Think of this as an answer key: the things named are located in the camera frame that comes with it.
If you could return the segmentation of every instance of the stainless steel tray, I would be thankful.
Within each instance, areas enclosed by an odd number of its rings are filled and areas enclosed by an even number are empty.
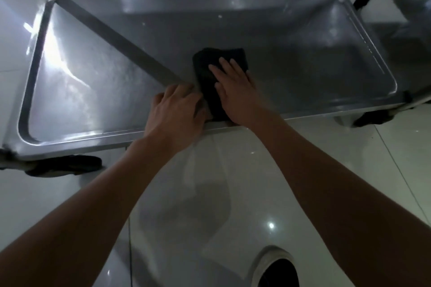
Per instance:
[[[349,0],[48,0],[39,16],[6,141],[23,159],[141,137],[152,96],[196,83],[192,56],[204,47],[244,48],[285,118],[401,100]]]

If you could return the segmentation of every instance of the hand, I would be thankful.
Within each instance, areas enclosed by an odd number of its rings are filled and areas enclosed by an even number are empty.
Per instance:
[[[218,80],[215,89],[223,109],[233,122],[250,128],[266,107],[248,72],[244,73],[234,59],[228,62],[220,58],[219,62],[225,73],[214,65],[209,65],[209,70]]]
[[[202,132],[205,109],[195,114],[201,93],[190,93],[193,84],[170,85],[157,94],[145,126],[144,137],[154,137],[167,144],[174,154],[187,148]]]

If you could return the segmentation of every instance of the forearm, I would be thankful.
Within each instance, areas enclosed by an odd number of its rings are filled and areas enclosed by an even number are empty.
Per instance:
[[[331,254],[359,286],[417,285],[431,277],[428,226],[316,148],[278,115],[251,130],[280,167]]]
[[[9,245],[0,253],[0,280],[91,286],[135,203],[172,157],[162,147],[151,138],[135,142],[118,163]]]

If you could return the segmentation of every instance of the white tile floor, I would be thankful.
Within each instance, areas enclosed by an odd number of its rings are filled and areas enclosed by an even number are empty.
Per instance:
[[[15,16],[19,29],[32,19],[13,1],[2,1],[0,138],[28,65],[22,57],[26,46],[6,43],[12,30],[4,25],[5,18],[20,14]],[[391,0],[372,0],[363,10],[364,20],[378,21],[383,11],[389,20],[405,20]],[[431,105],[422,105],[381,126],[351,129],[324,117],[290,124],[429,224],[430,120]],[[109,165],[122,152],[97,154]],[[0,249],[91,177],[32,178],[0,171]],[[133,286],[244,285],[252,260],[267,245],[294,256],[301,286],[352,286],[266,149],[246,130],[204,136],[178,154],[143,194],[130,227]],[[95,285],[130,285],[128,236],[126,225]]]

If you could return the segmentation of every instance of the finger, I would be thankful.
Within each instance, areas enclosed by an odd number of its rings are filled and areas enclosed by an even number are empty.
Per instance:
[[[172,85],[168,86],[165,90],[165,95],[163,96],[163,100],[166,100],[171,95],[173,95],[177,86],[178,86],[178,84],[172,84]]]
[[[175,89],[175,92],[173,95],[175,95],[179,98],[183,98],[190,93],[190,91],[193,87],[194,87],[194,85],[191,83],[180,84]]]
[[[196,117],[194,118],[194,123],[196,125],[196,127],[199,130],[199,133],[202,131],[203,129],[203,124],[205,123],[205,119],[207,117],[205,108],[202,108],[201,110],[199,110],[196,114]]]
[[[238,63],[233,58],[229,62],[240,78],[247,78],[240,65],[238,65]]]
[[[222,84],[225,84],[226,81],[229,79],[229,77],[223,73],[217,66],[214,65],[208,65],[209,70],[214,74],[217,81],[219,81]]]
[[[160,102],[162,102],[162,99],[163,99],[163,96],[164,96],[165,94],[162,92],[162,93],[159,93],[159,94],[156,94],[155,96],[154,96],[154,98],[153,98],[153,103],[151,104],[151,106],[152,107],[155,107],[155,106],[157,106]]]
[[[256,82],[254,81],[253,77],[251,77],[250,71],[246,71],[245,75],[247,75],[248,81],[250,82],[251,86],[256,89]]]
[[[195,106],[200,99],[202,99],[203,94],[198,92],[193,92],[185,97],[186,102],[190,102],[193,106]]]
[[[222,104],[223,104],[223,102],[227,98],[226,90],[224,89],[223,85],[220,82],[215,83],[214,87],[217,91],[218,96],[220,97],[220,100],[222,101]]]
[[[220,65],[223,67],[224,71],[230,78],[237,79],[239,77],[237,72],[235,72],[235,70],[232,68],[232,66],[226,59],[220,57],[218,61],[220,62]]]

